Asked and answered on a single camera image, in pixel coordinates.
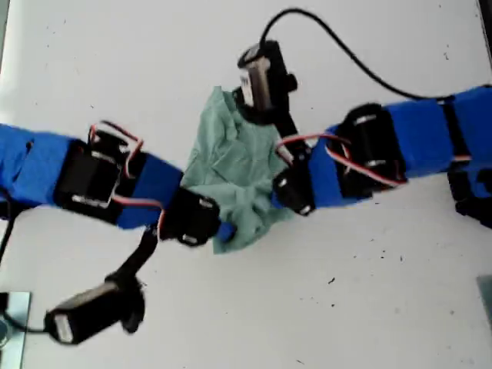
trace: green cloth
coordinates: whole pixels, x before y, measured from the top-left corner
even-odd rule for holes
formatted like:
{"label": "green cloth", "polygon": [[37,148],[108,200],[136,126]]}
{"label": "green cloth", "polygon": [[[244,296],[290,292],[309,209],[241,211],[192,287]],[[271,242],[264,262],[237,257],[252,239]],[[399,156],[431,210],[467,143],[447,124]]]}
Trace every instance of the green cloth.
{"label": "green cloth", "polygon": [[292,216],[290,210],[276,209],[270,202],[272,179],[285,168],[274,152],[277,140],[273,125],[244,120],[232,94],[214,88],[181,185],[216,200],[221,219],[238,227],[227,243],[214,238],[215,254],[246,248],[273,223]]}

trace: blue tape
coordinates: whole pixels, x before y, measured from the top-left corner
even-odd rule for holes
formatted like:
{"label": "blue tape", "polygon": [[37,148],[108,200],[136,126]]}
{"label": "blue tape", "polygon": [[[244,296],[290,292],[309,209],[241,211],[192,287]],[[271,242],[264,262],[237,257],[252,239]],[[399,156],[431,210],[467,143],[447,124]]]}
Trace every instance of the blue tape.
{"label": "blue tape", "polygon": [[276,208],[276,209],[283,209],[283,208],[285,208],[285,206],[278,199],[278,196],[277,196],[277,193],[276,192],[273,192],[271,194],[270,201],[271,201],[271,204],[273,205],[273,207]]}
{"label": "blue tape", "polygon": [[489,198],[492,196],[485,188],[485,184],[478,181],[480,170],[469,170],[466,172],[468,174],[468,181],[470,182],[470,190],[476,198]]}
{"label": "blue tape", "polygon": [[53,192],[72,140],[0,125],[0,185],[24,204],[54,204]]}
{"label": "blue tape", "polygon": [[479,87],[455,95],[453,106],[472,158],[468,168],[491,167],[492,88]]}
{"label": "blue tape", "polygon": [[[173,165],[148,154],[132,197],[157,200],[166,208],[179,188],[182,175],[183,172]],[[156,209],[128,207],[121,212],[116,225],[129,229],[153,224],[159,214]]]}
{"label": "blue tape", "polygon": [[234,237],[234,235],[236,234],[236,230],[237,228],[235,225],[223,221],[215,237],[217,237],[222,242],[228,242]]}
{"label": "blue tape", "polygon": [[408,178],[445,171],[453,161],[447,120],[435,100],[388,105]]}
{"label": "blue tape", "polygon": [[316,208],[346,206],[359,202],[359,198],[344,198],[338,184],[337,168],[334,160],[327,154],[326,138],[320,138],[314,146],[309,160],[309,172]]}
{"label": "blue tape", "polygon": [[12,198],[25,204],[54,205],[53,194],[71,141],[61,135],[36,133],[13,184]]}

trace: red wire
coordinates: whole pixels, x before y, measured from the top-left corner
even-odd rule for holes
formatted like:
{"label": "red wire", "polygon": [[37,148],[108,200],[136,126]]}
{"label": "red wire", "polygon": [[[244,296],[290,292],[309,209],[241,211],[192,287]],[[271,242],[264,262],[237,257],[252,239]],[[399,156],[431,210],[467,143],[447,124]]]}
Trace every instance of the red wire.
{"label": "red wire", "polygon": [[[143,140],[134,136],[132,133],[123,129],[119,125],[116,125],[115,123],[111,123],[110,121],[102,121],[101,123],[113,128],[114,130],[120,132],[125,137],[130,138],[132,141],[136,142],[135,147],[133,148],[133,150],[131,150],[130,154],[126,158],[125,168],[124,168],[125,176],[127,178],[133,178],[134,176],[132,176],[130,174],[130,168],[129,168],[130,161],[132,161],[135,158],[136,154],[139,153],[139,151],[141,150],[141,147],[144,145]],[[89,141],[93,142],[95,140],[96,135],[97,135],[96,125],[92,125],[90,128],[90,131],[89,131]],[[158,240],[161,240],[161,228],[162,228],[162,225],[164,224],[165,209],[164,209],[164,206],[162,205],[162,203],[160,201],[149,199],[149,198],[126,198],[124,196],[120,196],[119,194],[113,194],[111,196],[111,199],[114,202],[117,202],[117,203],[122,204],[124,206],[135,206],[135,207],[141,207],[141,208],[147,207],[147,208],[158,208],[158,209],[160,209],[161,213],[159,215],[159,219],[158,219],[158,223],[157,223],[157,237],[158,237]]]}
{"label": "red wire", "polygon": [[387,185],[390,187],[398,187],[398,186],[401,186],[401,185],[404,185],[405,183],[407,183],[406,181],[395,181],[391,178],[386,178],[382,175],[379,175],[375,171],[372,171],[371,169],[368,169],[366,167],[363,167],[362,165],[359,165],[358,163],[355,163],[354,161],[351,160],[350,151],[343,145],[343,144],[350,145],[351,142],[349,140],[347,140],[346,138],[342,138],[342,137],[328,134],[328,133],[320,133],[320,134],[316,134],[316,135],[295,135],[295,136],[290,136],[290,137],[284,138],[283,140],[281,140],[277,144],[277,149],[276,149],[277,153],[279,156],[281,156],[281,158],[284,159],[284,161],[286,161],[288,164],[290,164],[290,161],[285,157],[285,155],[283,153],[279,152],[279,149],[281,147],[285,146],[286,144],[291,143],[291,142],[305,141],[305,140],[310,140],[313,138],[329,138],[331,140],[342,142],[342,148],[344,149],[345,156],[347,156],[346,158],[344,158],[341,155],[337,154],[336,152],[330,150],[328,147],[326,147],[326,152],[328,155],[330,155],[330,157],[333,160],[335,160],[336,162],[338,162],[342,165],[345,165],[347,167],[347,169],[349,169],[349,170],[352,169],[358,173],[361,173],[362,175],[365,175],[369,178],[374,179],[375,181],[382,183],[383,185]]}
{"label": "red wire", "polygon": [[158,223],[157,223],[157,237],[158,240],[161,240],[161,228],[164,224],[165,218],[165,209],[160,201],[152,200],[149,198],[126,198],[125,196],[120,196],[119,194],[113,194],[111,199],[114,202],[125,206],[135,206],[139,208],[159,208],[161,209],[161,213],[159,215]]}
{"label": "red wire", "polygon": [[[122,135],[124,135],[127,138],[130,138],[132,141],[136,141],[137,144],[133,148],[133,150],[130,151],[130,154],[126,158],[125,161],[125,176],[126,178],[134,178],[133,175],[130,174],[130,161],[133,160],[133,158],[136,156],[137,153],[141,150],[142,146],[144,145],[144,141],[141,140],[140,138],[134,136],[132,133],[128,132],[126,129],[120,127],[119,125],[116,125],[115,123],[111,123],[110,121],[101,121],[103,125],[107,125],[114,130],[120,132]],[[93,142],[95,140],[95,137],[97,135],[97,127],[96,125],[92,125],[91,129],[89,131],[89,141]]]}

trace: wrinkled fabric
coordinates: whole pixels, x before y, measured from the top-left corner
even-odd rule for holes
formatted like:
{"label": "wrinkled fabric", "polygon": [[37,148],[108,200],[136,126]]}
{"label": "wrinkled fabric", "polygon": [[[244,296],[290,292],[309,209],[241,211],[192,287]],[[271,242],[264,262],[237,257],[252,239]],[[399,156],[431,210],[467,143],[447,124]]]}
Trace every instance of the wrinkled fabric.
{"label": "wrinkled fabric", "polygon": [[232,94],[214,89],[201,114],[181,185],[216,200],[221,219],[238,227],[227,243],[214,238],[215,254],[246,248],[273,223],[292,216],[288,209],[274,208],[270,200],[272,180],[285,168],[274,152],[277,140],[273,125],[244,120]]}

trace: metal plate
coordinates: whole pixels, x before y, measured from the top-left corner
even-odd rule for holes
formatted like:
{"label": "metal plate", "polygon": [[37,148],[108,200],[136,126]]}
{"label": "metal plate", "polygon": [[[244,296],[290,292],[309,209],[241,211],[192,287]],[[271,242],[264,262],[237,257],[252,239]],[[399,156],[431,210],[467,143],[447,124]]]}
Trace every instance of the metal plate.
{"label": "metal plate", "polygon": [[[10,292],[7,312],[21,324],[27,324],[30,292]],[[24,352],[25,333],[10,327],[0,319],[0,369],[20,369]]]}

